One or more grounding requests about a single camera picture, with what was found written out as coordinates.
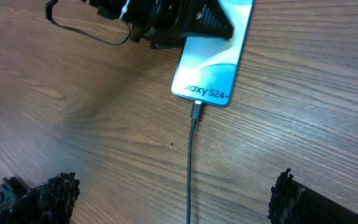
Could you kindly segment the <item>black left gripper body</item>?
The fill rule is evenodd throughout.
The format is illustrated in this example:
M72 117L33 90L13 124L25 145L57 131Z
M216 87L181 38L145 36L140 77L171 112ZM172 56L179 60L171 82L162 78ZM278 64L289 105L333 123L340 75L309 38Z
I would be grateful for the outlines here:
M98 15L130 23L129 39L150 41L153 49L180 48L203 8L201 0L88 0Z

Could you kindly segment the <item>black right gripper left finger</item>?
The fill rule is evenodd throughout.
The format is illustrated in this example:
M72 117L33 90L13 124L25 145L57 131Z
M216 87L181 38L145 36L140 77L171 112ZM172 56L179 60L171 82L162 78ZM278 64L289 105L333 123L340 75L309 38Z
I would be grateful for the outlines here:
M80 194L74 172L29 187L18 177L0 184L0 224L68 224Z

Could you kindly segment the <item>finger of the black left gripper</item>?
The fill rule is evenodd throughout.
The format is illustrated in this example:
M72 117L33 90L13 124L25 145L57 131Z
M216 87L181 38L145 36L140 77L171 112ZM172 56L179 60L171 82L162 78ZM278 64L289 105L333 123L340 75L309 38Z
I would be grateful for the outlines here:
M228 40L234 28L218 0L184 1L179 13L180 37L213 37Z

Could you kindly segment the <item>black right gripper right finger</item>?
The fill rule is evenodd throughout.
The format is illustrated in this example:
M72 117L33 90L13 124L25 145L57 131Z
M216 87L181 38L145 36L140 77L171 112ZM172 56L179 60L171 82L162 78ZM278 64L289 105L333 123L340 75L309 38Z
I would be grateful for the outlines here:
M358 214L295 181L288 168L271 188L271 224L358 224Z

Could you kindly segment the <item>blue Samsung Galaxy smartphone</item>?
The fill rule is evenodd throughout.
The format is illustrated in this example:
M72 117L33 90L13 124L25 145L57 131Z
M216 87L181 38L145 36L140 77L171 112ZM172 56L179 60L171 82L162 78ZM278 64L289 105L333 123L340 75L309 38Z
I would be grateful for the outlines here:
M203 103L227 106L232 97L254 1L219 2L234 26L230 40L187 38L171 91Z

